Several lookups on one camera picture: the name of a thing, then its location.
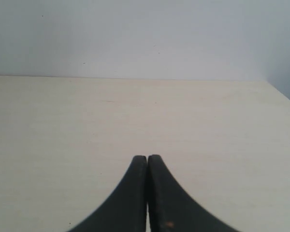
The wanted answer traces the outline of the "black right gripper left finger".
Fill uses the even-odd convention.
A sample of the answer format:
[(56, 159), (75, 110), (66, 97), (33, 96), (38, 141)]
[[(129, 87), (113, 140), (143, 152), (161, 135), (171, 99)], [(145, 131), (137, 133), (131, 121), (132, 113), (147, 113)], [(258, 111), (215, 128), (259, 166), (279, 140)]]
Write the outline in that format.
[(110, 196), (72, 232), (145, 232), (147, 160), (134, 156)]

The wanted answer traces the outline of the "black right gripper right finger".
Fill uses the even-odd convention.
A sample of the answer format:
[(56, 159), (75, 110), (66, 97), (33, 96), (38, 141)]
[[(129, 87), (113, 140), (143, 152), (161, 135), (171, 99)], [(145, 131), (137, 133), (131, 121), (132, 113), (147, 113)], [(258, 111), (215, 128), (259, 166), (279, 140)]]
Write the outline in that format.
[(194, 201), (159, 155), (147, 163), (147, 202), (152, 232), (235, 232)]

